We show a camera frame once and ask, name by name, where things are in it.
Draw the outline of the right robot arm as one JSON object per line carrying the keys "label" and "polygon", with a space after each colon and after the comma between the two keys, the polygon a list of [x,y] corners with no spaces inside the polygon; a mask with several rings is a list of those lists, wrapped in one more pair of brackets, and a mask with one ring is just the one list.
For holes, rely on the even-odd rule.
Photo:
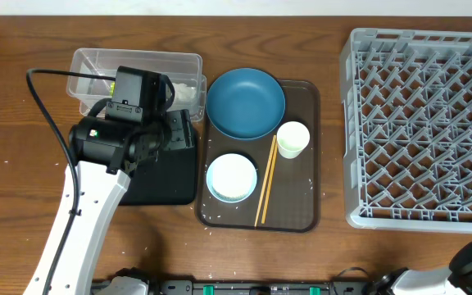
{"label": "right robot arm", "polygon": [[368,285],[364,294],[472,295],[472,242],[446,267],[418,271],[401,268]]}

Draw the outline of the white cup green inside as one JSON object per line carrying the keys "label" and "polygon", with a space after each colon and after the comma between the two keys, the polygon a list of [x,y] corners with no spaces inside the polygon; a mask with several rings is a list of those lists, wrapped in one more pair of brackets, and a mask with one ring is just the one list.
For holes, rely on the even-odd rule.
{"label": "white cup green inside", "polygon": [[298,121],[282,124],[276,134],[278,151],[286,159],[296,158],[310,142],[310,131]]}

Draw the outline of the white tissue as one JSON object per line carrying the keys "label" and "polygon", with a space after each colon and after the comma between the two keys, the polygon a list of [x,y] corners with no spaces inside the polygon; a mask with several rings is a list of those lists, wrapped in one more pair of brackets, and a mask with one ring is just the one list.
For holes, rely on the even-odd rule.
{"label": "white tissue", "polygon": [[173,83],[175,90],[175,101],[180,103],[192,102],[196,99],[197,89],[186,84]]}

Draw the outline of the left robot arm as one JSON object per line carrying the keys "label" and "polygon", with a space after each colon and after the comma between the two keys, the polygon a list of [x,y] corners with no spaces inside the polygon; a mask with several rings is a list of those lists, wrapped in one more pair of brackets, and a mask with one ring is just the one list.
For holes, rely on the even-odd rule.
{"label": "left robot arm", "polygon": [[186,110],[173,110],[168,76],[121,66],[59,143],[67,160],[61,202],[28,294],[149,294],[135,268],[93,282],[117,207],[187,205],[197,192],[197,141]]}

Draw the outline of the light blue rice bowl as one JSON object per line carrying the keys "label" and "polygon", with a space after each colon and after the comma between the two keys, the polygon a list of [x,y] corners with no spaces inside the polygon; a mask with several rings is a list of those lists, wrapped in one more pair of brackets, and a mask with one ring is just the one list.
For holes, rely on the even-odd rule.
{"label": "light blue rice bowl", "polygon": [[221,202],[245,200],[253,193],[256,184],[256,167],[241,154],[221,155],[208,166],[206,186],[211,195]]}

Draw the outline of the wooden chopstick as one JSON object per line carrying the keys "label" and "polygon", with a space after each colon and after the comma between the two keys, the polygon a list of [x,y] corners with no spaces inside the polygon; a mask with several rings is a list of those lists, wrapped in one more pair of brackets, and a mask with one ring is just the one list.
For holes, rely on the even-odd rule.
{"label": "wooden chopstick", "polygon": [[271,157],[268,164],[267,181],[265,182],[265,202],[264,202],[263,212],[261,216],[262,224],[266,222],[266,215],[267,215],[269,200],[270,200],[270,191],[272,188],[272,181],[273,181],[274,172],[275,172],[275,162],[276,162],[277,152],[278,152],[278,142],[277,142],[276,136],[274,136],[272,153],[271,153]]}
{"label": "wooden chopstick", "polygon": [[268,181],[270,166],[271,166],[272,157],[273,157],[274,149],[275,149],[275,143],[276,143],[276,135],[274,135],[273,138],[272,138],[272,142],[271,142],[271,145],[270,145],[270,153],[269,153],[268,160],[267,160],[266,167],[265,167],[265,174],[264,174],[264,178],[263,178],[263,182],[262,182],[262,186],[261,186],[261,193],[260,193],[258,207],[257,207],[257,210],[256,210],[256,217],[255,217],[255,221],[254,221],[254,227],[255,228],[257,226],[258,218],[259,218],[260,212],[261,212],[261,205],[263,203],[263,198],[264,198],[264,194],[265,194],[265,190],[266,190],[266,185],[267,185],[267,181]]}

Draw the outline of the blue plate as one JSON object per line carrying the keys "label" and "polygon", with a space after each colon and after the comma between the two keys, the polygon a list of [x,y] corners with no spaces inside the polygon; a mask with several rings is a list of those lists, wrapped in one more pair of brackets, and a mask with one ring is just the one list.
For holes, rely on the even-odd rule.
{"label": "blue plate", "polygon": [[286,98],[278,80],[263,70],[238,68],[217,78],[206,96],[206,113],[222,134],[262,138],[284,117]]}

